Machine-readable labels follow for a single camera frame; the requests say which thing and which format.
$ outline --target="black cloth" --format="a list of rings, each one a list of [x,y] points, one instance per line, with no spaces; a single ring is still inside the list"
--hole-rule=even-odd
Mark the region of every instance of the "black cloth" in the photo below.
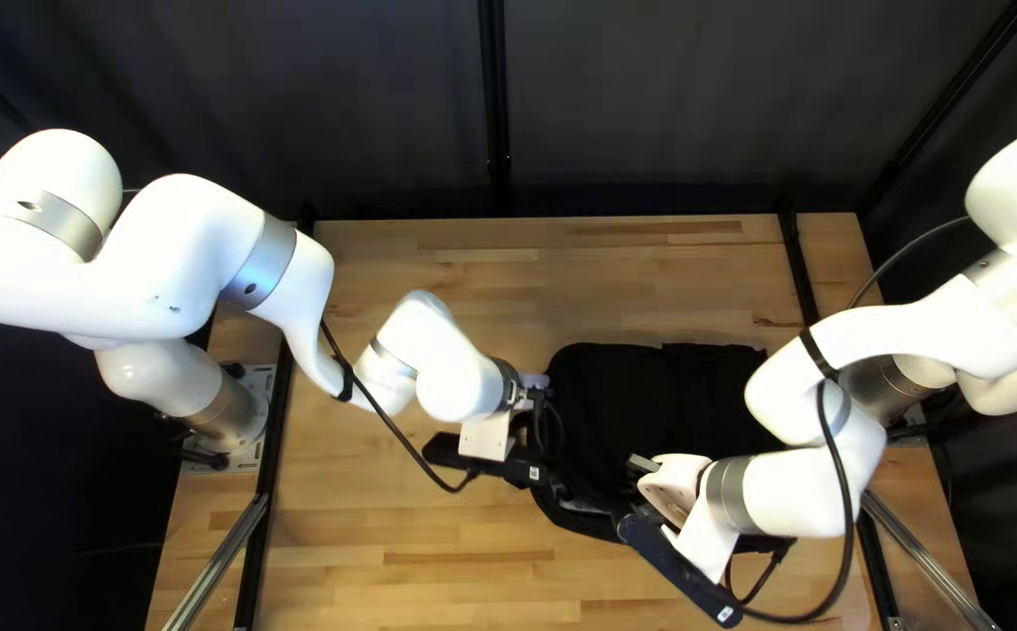
[[[754,419],[742,396],[766,356],[749,346],[562,348],[546,374],[565,441],[551,465],[557,481],[533,487],[536,504],[556,525],[616,541],[615,520],[641,502],[625,465],[630,453],[697,453],[717,460],[784,448]],[[567,511],[559,499],[602,513]]]

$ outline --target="black clamp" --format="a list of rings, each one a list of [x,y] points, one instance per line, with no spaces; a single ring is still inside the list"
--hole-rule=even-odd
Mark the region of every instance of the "black clamp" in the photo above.
[[[341,365],[341,371],[345,372],[345,385],[341,387],[341,394],[338,394],[334,399],[340,401],[341,403],[347,403],[352,399],[352,379],[356,376],[352,372],[352,365],[349,364],[349,360],[338,354],[337,357],[333,357],[337,360],[337,363]]]
[[[804,345],[804,350],[816,364],[817,369],[824,374],[824,377],[831,381],[839,380],[839,370],[829,364],[828,359],[820,352],[820,347],[816,344],[816,338],[812,337],[812,329],[804,327],[799,332],[799,342]]]

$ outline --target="robotic arm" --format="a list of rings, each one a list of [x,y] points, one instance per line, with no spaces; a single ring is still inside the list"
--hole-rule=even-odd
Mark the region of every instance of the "robotic arm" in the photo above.
[[[343,392],[345,370],[317,344],[333,284],[325,248],[192,175],[154,180],[109,231],[122,190],[111,156],[80,133],[40,131],[7,152],[0,160],[0,323],[60,333],[95,350],[112,391],[187,419],[217,452],[246,447],[264,422],[264,404],[249,401],[204,351],[181,339],[218,300],[280,327],[305,376],[331,395]],[[450,422],[529,404],[525,378],[473,348],[426,292],[404,298],[356,372],[388,413],[414,395]],[[360,390],[349,395],[371,409]],[[478,434],[499,443],[502,460],[507,424],[503,435],[488,423],[469,425],[464,434],[485,427]]]
[[[853,385],[843,391],[835,383],[840,368],[893,356],[899,377],[924,395],[959,382],[979,411],[1017,410],[1017,140],[980,169],[965,206],[999,248],[917,302],[826,318],[754,374],[745,403],[788,451],[715,463],[661,456],[661,468],[641,478],[642,494],[681,529],[676,535],[664,527],[665,536],[712,582],[723,574],[739,533],[842,534],[841,494],[817,409],[825,380],[824,415],[857,514],[886,437],[880,419],[865,412],[875,408],[857,401],[877,391],[857,392]],[[903,401],[908,407],[916,399]]]

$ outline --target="wooden tabletop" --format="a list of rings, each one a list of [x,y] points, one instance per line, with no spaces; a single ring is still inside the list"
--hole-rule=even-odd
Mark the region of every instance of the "wooden tabletop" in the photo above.
[[[849,214],[802,215],[799,226],[817,302],[830,314],[871,274],[858,223]],[[325,319],[352,358],[412,289],[441,297],[481,351],[533,372],[575,341],[774,350],[800,328],[772,216],[320,222],[315,236],[337,261]],[[274,363],[277,343],[270,325],[227,308],[210,352]],[[446,428],[417,404],[395,420],[415,445]],[[147,629],[161,629],[255,482],[253,474],[179,480]],[[889,449],[872,486],[971,593],[926,449]],[[815,605],[836,574],[840,544],[801,539],[754,607]],[[949,617],[912,565],[887,554],[903,614]],[[196,628],[231,629],[241,562]],[[765,563],[738,557],[736,588]],[[299,370],[260,603],[263,630],[716,628],[635,552],[550,524],[527,492],[478,478],[461,495],[443,494],[375,416],[337,403]],[[858,556],[830,618],[825,628],[880,626]],[[747,619],[740,628],[761,626]]]

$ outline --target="white bracket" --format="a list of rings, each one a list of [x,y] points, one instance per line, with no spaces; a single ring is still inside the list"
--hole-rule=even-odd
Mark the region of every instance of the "white bracket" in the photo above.
[[[458,453],[470,458],[504,462],[508,457],[516,438],[508,436],[508,423],[512,421],[512,409],[496,412],[481,419],[469,419],[461,423],[461,441],[458,443]]]

